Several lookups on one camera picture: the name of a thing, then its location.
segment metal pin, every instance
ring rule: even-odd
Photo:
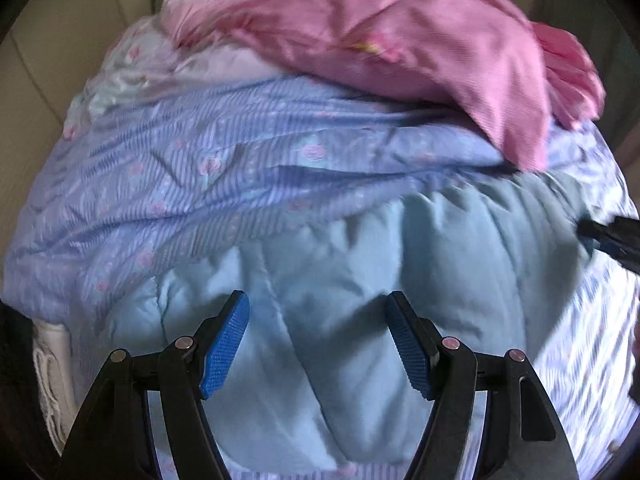
[[[446,337],[442,340],[442,346],[444,348],[448,348],[449,350],[457,350],[460,348],[460,341],[458,341],[455,337]]]
[[[193,344],[193,337],[190,337],[188,335],[183,335],[182,337],[179,337],[178,339],[175,340],[175,347],[179,348],[180,350],[186,350],[187,348],[191,348],[192,344]]]
[[[109,359],[111,359],[111,362],[113,363],[121,363],[124,361],[126,356],[127,356],[127,353],[124,350],[119,349],[111,352]]]
[[[524,352],[522,350],[518,350],[514,348],[513,350],[509,350],[509,357],[516,361],[517,363],[521,363],[525,359]]]

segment light pink cloth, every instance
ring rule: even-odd
[[[552,110],[575,128],[604,102],[579,42],[508,0],[166,0],[161,23],[176,44],[231,37],[373,94],[457,103],[521,170],[546,166]]]

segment blue textured pad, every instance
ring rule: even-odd
[[[430,396],[429,357],[422,350],[402,310],[391,296],[386,300],[385,317],[411,386],[425,399],[433,398]]]
[[[204,400],[209,399],[211,394],[225,383],[226,375],[249,323],[250,310],[249,297],[241,294],[233,312],[226,318],[216,340],[207,352],[204,373],[200,381],[200,391]]]

